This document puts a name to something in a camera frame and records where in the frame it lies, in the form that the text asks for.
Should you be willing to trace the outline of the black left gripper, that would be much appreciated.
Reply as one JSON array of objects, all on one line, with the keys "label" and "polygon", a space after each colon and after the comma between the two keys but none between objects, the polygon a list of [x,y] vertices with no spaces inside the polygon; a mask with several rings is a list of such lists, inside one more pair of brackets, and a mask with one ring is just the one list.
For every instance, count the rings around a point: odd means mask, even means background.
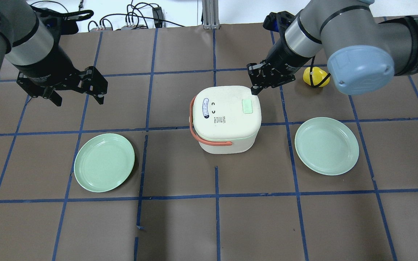
[{"label": "black left gripper", "polygon": [[74,66],[17,66],[17,84],[32,98],[42,97],[56,106],[62,105],[57,90],[73,90],[93,96],[103,105],[108,90],[108,81],[94,66],[84,71]]}]

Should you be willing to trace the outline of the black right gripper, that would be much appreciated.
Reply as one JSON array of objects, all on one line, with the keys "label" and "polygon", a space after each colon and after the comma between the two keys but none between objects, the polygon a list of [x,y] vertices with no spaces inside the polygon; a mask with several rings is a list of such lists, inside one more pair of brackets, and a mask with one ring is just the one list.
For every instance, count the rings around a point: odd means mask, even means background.
[{"label": "black right gripper", "polygon": [[251,81],[251,94],[257,96],[263,89],[276,88],[295,81],[297,67],[289,64],[273,64],[262,61],[262,63],[247,64],[248,76]]}]

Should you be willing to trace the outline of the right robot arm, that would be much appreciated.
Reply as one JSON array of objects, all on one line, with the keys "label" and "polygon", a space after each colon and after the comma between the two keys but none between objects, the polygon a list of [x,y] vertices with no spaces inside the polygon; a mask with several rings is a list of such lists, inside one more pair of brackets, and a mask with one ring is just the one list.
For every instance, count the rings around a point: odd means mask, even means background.
[{"label": "right robot arm", "polygon": [[372,0],[312,0],[297,14],[270,13],[266,30],[280,39],[259,64],[247,65],[251,94],[294,79],[320,50],[335,87],[360,95],[387,85],[394,76],[418,73],[418,16],[375,22]]}]

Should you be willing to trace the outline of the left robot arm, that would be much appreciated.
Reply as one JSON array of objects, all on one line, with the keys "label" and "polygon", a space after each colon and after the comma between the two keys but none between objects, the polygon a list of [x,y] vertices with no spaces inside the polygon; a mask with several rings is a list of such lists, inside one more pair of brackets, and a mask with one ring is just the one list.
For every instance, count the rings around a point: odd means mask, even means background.
[{"label": "left robot arm", "polygon": [[0,70],[6,59],[19,70],[17,84],[32,98],[41,96],[61,106],[58,91],[88,94],[103,104],[108,81],[94,66],[73,65],[59,45],[60,36],[78,32],[76,23],[92,10],[59,13],[24,0],[0,0]]}]

